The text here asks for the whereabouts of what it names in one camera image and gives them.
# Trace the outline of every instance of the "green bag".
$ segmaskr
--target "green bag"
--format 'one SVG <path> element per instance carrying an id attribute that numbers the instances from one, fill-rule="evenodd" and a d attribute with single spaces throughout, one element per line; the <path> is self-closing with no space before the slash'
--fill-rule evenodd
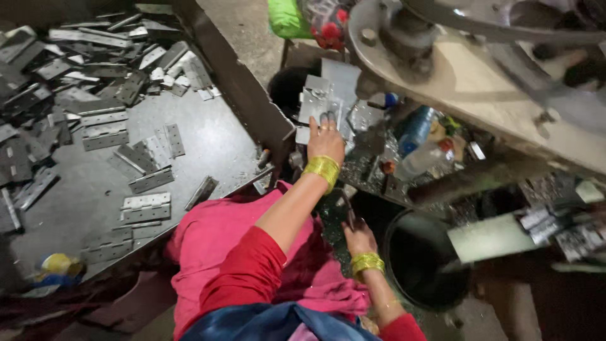
<path id="1" fill-rule="evenodd" d="M 284 39 L 313 39 L 296 0 L 267 0 L 270 30 Z"/>

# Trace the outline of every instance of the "red sleeve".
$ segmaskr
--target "red sleeve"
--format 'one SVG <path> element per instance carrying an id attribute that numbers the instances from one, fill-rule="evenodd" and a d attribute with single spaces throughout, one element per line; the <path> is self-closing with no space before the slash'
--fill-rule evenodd
<path id="1" fill-rule="evenodd" d="M 381 329 L 383 341 L 427 341 L 412 314 L 404 314 Z"/>
<path id="2" fill-rule="evenodd" d="M 274 239 L 253 226 L 204 286 L 198 316 L 226 306 L 271 303 L 282 283 L 284 263 L 286 256 Z"/>

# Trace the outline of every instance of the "black bucket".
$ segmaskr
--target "black bucket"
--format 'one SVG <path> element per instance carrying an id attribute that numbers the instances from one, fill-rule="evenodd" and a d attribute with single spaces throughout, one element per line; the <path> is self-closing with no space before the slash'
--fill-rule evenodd
<path id="1" fill-rule="evenodd" d="M 406 211 L 391 221 L 381 242 L 387 277 L 424 309 L 450 309 L 468 293 L 470 269 L 443 271 L 457 259 L 447 229 L 448 224 L 431 216 Z"/>

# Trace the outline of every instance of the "plastic bottle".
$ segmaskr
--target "plastic bottle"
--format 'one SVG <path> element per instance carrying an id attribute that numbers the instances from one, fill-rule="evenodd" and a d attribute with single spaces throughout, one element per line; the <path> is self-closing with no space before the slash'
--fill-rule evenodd
<path id="1" fill-rule="evenodd" d="M 432 108 L 421 106 L 402 122 L 404 130 L 398 141 L 398 153 L 402 158 L 405 158 L 425 142 L 431 129 L 434 113 L 435 110 Z"/>
<path id="2" fill-rule="evenodd" d="M 445 138 L 440 142 L 428 141 L 408 154 L 396 166 L 394 176 L 402 181 L 423 174 L 429 168 L 446 160 L 446 154 L 454 147 L 453 141 Z"/>

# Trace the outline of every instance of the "blue scarf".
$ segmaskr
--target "blue scarf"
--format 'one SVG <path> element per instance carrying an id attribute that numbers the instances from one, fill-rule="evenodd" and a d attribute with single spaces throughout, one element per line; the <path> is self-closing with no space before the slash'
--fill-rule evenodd
<path id="1" fill-rule="evenodd" d="M 212 311 L 194 323 L 180 341 L 286 341 L 304 323 L 320 341 L 380 341 L 359 325 L 296 302 L 255 303 Z"/>

